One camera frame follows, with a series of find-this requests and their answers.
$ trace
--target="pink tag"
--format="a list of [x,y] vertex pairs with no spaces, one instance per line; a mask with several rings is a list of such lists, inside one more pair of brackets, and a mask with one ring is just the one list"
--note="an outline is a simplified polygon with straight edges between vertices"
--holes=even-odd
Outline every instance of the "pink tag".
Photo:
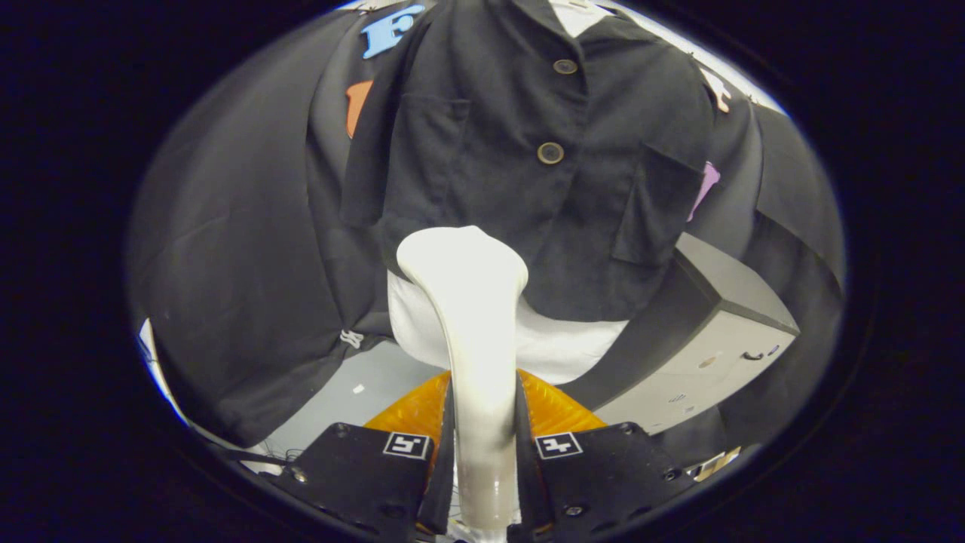
[[701,192],[697,195],[697,202],[694,202],[694,209],[690,210],[690,216],[687,217],[687,222],[694,220],[694,211],[697,210],[697,206],[701,204],[701,200],[703,200],[703,198],[707,195],[707,192],[710,190],[710,188],[720,180],[720,172],[714,169],[713,164],[708,162],[706,166],[703,167],[703,183],[701,183]]

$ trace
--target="screw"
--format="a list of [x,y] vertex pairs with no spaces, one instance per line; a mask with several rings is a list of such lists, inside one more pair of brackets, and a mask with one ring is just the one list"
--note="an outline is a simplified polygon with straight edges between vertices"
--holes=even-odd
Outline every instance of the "screw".
[[292,468],[291,476],[295,478],[296,481],[305,484],[308,482],[308,476],[301,470],[301,468]]

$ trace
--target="shirt collar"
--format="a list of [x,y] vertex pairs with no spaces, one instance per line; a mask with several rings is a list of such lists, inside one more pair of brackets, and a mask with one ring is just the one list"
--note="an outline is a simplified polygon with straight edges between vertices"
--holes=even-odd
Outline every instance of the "shirt collar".
[[[533,19],[543,27],[553,31],[562,38],[573,41],[574,39],[564,30],[560,20],[556,17],[553,7],[547,0],[510,0],[523,14]],[[629,15],[621,10],[603,8],[614,14],[588,28],[579,38],[575,39],[581,43],[596,42],[602,40],[627,40],[653,42],[656,36],[637,24]]]

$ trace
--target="button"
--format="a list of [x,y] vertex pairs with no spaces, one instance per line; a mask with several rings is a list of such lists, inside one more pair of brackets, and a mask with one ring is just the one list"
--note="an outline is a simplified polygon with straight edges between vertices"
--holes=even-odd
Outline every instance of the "button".
[[576,63],[569,59],[558,60],[553,63],[553,70],[555,70],[556,73],[562,73],[563,75],[576,73],[576,68]]
[[556,164],[563,160],[563,147],[559,143],[548,141],[539,146],[537,156],[543,164]]

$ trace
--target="shirt sleeve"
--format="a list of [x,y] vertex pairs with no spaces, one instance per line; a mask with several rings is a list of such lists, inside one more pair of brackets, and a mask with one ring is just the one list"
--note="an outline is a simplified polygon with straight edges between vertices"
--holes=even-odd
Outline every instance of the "shirt sleeve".
[[362,105],[345,168],[339,218],[345,224],[368,227],[382,217],[389,174],[389,151],[396,112],[405,79],[416,52],[440,6],[428,9],[391,51],[376,74]]

